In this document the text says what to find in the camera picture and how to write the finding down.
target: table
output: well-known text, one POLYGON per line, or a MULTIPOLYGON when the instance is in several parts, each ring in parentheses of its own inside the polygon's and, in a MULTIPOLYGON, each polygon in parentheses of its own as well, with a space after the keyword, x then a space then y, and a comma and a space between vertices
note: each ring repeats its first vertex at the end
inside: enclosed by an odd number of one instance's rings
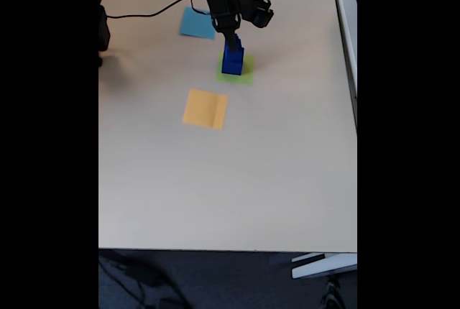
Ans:
MULTIPOLYGON (((171 1, 102 4, 118 15, 171 1)), ((357 251, 357 131, 335 0, 271 1, 267 28, 238 31, 253 86, 216 82, 224 38, 180 36, 186 3, 109 20, 100 248, 357 251), (222 131, 181 123, 191 88, 229 97, 222 131)))

